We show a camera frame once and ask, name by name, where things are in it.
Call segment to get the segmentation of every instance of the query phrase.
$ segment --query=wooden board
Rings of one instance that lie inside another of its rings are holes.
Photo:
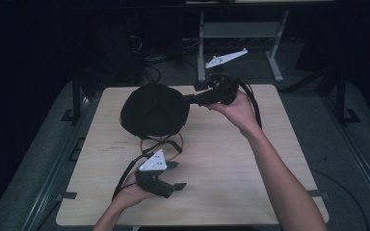
[[[251,86],[259,104],[263,130],[282,160],[308,190],[317,190],[278,92],[271,85]],[[174,87],[183,94],[193,87]],[[135,88],[106,89],[86,137],[57,215],[60,225],[94,225],[111,202],[114,189],[128,164],[141,154],[140,139],[119,124],[119,113]],[[161,178],[186,182],[168,199],[155,197],[124,211],[119,225],[236,225],[277,224],[249,143],[223,115],[191,105],[180,131],[184,152]],[[167,158],[175,154],[163,146]],[[321,197],[315,197],[325,221]]]

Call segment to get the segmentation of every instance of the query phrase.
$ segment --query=dark background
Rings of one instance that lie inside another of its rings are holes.
[[[143,20],[127,28],[126,17],[88,13],[84,2],[0,1],[0,198],[56,96],[76,73],[86,94],[135,85],[142,66],[131,53],[129,35],[141,33],[149,49],[175,59],[180,39],[198,35],[197,13],[142,13]],[[292,11],[283,39],[306,39],[297,68],[339,66],[370,106],[370,0],[354,2]]]

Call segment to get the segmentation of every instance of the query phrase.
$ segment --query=motion capture marker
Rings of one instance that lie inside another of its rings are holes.
[[[167,163],[165,162],[164,152],[162,149],[158,150],[146,162],[140,166],[140,171],[152,170],[166,170]]]

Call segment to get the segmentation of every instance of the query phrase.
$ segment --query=hand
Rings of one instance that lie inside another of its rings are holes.
[[[156,196],[154,193],[146,192],[137,185],[135,171],[133,171],[127,176],[122,190],[116,195],[113,202],[117,201],[122,209],[126,209],[154,196]]]
[[[135,171],[131,172],[124,182],[123,188],[114,198],[110,206],[95,224],[93,231],[112,231],[121,213],[128,207],[155,196],[151,192],[145,192],[136,184]]]
[[[249,131],[260,129],[248,96],[240,90],[238,90],[236,99],[231,104],[225,105],[216,103],[206,107],[225,115],[231,123],[240,129],[240,132],[244,136],[246,136]]]

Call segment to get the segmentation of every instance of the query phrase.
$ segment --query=floor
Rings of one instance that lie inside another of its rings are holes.
[[[277,83],[264,54],[269,42],[235,40],[232,46],[217,51],[225,54],[248,46],[248,55],[225,64],[224,69],[250,84],[272,84],[284,89],[311,74],[294,68],[303,45],[287,41],[277,53],[284,76],[284,81]],[[207,52],[206,61],[211,55],[212,52]],[[187,55],[184,59],[195,66],[196,57]],[[196,73],[189,63],[165,61],[150,65],[161,73],[160,83],[176,86],[194,83]],[[155,69],[148,71],[156,78]],[[370,174],[366,174],[370,173],[370,110],[359,90],[347,84],[346,108],[353,109],[361,123],[342,126],[333,111],[334,92],[327,97],[316,93],[320,80],[294,92],[281,93],[280,97],[323,194],[330,214],[329,230],[370,230]],[[143,78],[138,85],[146,82]],[[65,111],[72,108],[71,84],[65,86],[0,202],[0,230],[91,230],[59,226],[55,217],[60,195],[66,190],[76,163],[73,158],[78,156],[73,149],[76,143],[83,143],[100,98],[101,90],[84,101],[82,117],[72,126],[70,121],[62,120]],[[359,159],[364,159],[368,166],[360,164]],[[280,230],[278,226],[255,228]],[[118,231],[130,229],[116,227]]]

